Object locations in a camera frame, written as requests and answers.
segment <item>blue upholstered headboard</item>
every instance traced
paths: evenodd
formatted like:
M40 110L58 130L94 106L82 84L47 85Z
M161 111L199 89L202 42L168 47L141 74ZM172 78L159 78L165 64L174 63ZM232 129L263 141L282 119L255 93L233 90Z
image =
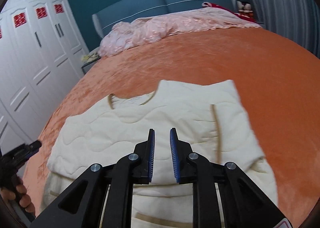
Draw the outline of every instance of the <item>blue upholstered headboard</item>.
M201 8L212 2L236 11L236 0L121 0L92 15L98 35L103 38L120 22L132 22L139 17L158 16Z

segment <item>red blanket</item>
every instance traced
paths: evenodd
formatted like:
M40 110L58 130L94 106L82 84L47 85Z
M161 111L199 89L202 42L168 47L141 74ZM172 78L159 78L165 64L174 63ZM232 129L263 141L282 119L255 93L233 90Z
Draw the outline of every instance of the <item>red blanket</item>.
M241 15L241 14L237 14L237 13L233 13L231 10L227 9L227 8L224 8L222 6L219 6L217 4L214 4L214 3L209 3L209 2L204 2L202 3L202 7L204 8L221 8L221 9L224 9L226 11L229 11L231 12L232 14L236 15L237 17L241 18L241 19L244 19L246 21L250 21L250 22L256 22L253 18L251 17L248 17L248 16L244 16L244 15Z

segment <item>wardrobe handle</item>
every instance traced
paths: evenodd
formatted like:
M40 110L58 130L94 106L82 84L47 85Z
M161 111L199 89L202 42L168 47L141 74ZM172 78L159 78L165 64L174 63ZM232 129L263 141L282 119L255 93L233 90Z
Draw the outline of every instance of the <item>wardrobe handle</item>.
M58 29L58 27L57 27L57 24L55 24L55 27L56 27L56 30L57 30L57 32L58 32L59 37L61 38L61 34L60 34L60 31L59 31L59 29Z
M61 26L60 26L60 23L58 23L58 27L60 28L60 31L61 31L62 36L64 36L64 33L63 33L63 31L62 31L62 29L61 29Z
M39 39L39 37L38 37L37 32L35 32L35 35L36 35L36 38L37 38L37 40L38 40L38 44L39 44L39 46L40 46L40 47L42 47L42 45L41 45L41 42L40 42L40 39Z

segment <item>pink comforter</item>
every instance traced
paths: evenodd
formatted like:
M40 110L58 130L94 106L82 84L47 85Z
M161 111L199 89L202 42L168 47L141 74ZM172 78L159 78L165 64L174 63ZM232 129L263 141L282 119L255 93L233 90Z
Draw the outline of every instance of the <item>pink comforter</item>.
M162 38L189 32L231 27L260 27L222 8L202 8L162 16L119 22L100 44L100 56L112 56L135 46L155 43Z

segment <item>stuffed toy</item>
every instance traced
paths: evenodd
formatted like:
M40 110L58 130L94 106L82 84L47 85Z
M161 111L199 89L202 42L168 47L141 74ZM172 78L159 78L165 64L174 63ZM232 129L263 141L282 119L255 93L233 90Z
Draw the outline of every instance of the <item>stuffed toy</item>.
M253 18L253 11L252 11L251 4L249 2L246 2L246 1L241 2L238 0L237 4L238 4L238 11L241 15Z

